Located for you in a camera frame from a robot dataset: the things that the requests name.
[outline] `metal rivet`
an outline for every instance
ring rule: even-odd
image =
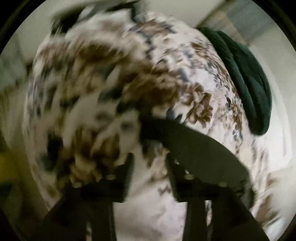
[[[227,183],[226,182],[219,182],[218,186],[222,187],[222,188],[225,188],[225,187],[227,187]]]
[[[116,175],[114,175],[114,174],[109,174],[106,176],[106,180],[108,180],[108,181],[113,181],[115,179],[116,179]]]
[[[192,175],[192,174],[185,174],[184,175],[184,179],[186,179],[186,180],[193,180],[194,179],[194,175]]]

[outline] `floral patterned sheet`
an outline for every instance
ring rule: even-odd
[[[167,150],[139,142],[139,113],[151,113],[211,136],[238,157],[255,191],[250,211],[266,230],[280,218],[271,207],[268,149],[264,136],[250,133],[223,62],[185,23],[153,12],[141,19],[132,22],[126,11],[95,15],[48,36],[38,50],[23,133],[48,208],[66,184],[98,182],[133,152],[128,197],[114,204],[118,240],[181,240],[186,204],[173,198]]]

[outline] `green cloth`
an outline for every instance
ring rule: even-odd
[[[250,131],[267,132],[270,123],[272,96],[267,77],[252,52],[221,31],[198,28],[212,43],[242,100]]]

